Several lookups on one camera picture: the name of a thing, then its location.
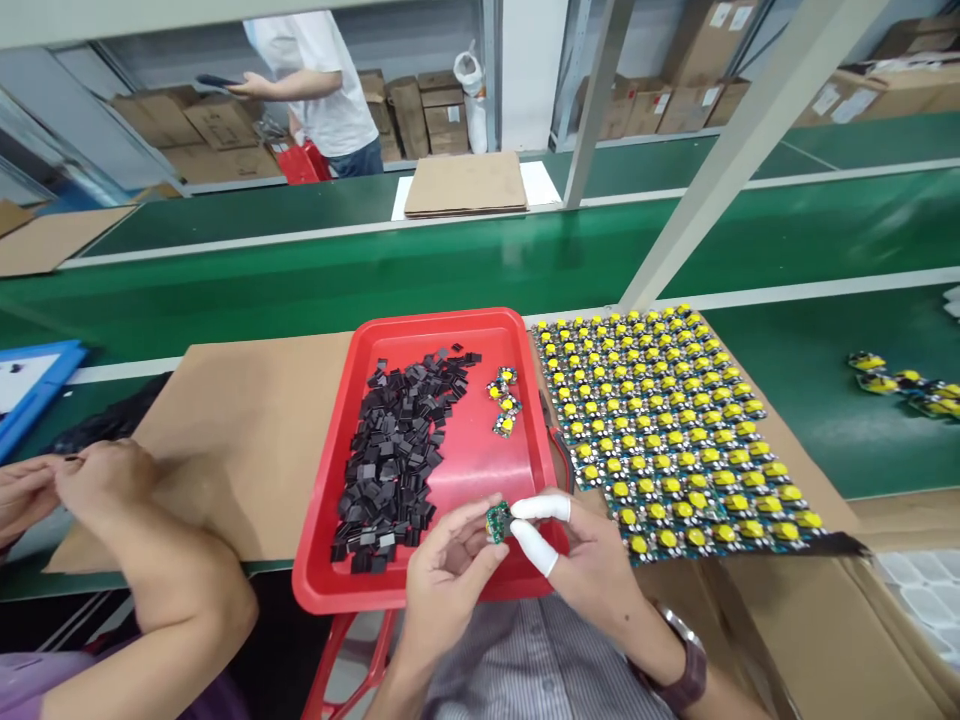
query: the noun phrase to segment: wristwatch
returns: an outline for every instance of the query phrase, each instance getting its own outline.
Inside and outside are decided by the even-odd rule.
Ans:
[[[674,714],[680,715],[702,698],[707,689],[707,654],[703,651],[700,638],[675,612],[657,602],[653,605],[667,621],[670,629],[680,638],[687,652],[687,663],[683,668],[683,676],[679,680],[666,687],[658,687],[651,683],[653,691],[660,696],[667,707]]]

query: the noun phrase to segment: smartphone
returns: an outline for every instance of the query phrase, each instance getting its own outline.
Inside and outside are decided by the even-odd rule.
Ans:
[[[202,75],[197,75],[197,82],[200,85],[209,85],[210,87],[226,88],[230,85],[243,85],[243,81],[237,82],[236,80],[227,80],[218,75],[208,75],[203,73]]]

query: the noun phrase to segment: white t-shirt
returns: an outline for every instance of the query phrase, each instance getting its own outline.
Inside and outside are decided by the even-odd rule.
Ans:
[[[304,68],[342,74],[343,87],[335,93],[290,103],[321,153],[326,157],[349,155],[379,137],[357,69],[329,10],[247,20],[243,28],[275,80]]]

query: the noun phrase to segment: jeans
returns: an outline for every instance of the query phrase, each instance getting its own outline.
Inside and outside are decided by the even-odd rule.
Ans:
[[[327,161],[330,163],[330,167],[337,171],[337,176],[340,178],[380,175],[383,173],[380,138],[356,152],[341,155],[338,158],[327,158]]]

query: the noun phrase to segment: plastic bag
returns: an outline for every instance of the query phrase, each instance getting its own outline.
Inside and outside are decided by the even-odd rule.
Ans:
[[[472,52],[457,55],[453,63],[453,74],[463,86],[466,95],[463,99],[467,109],[467,134],[470,137],[470,149],[480,154],[487,151],[487,86],[483,82],[483,68]]]

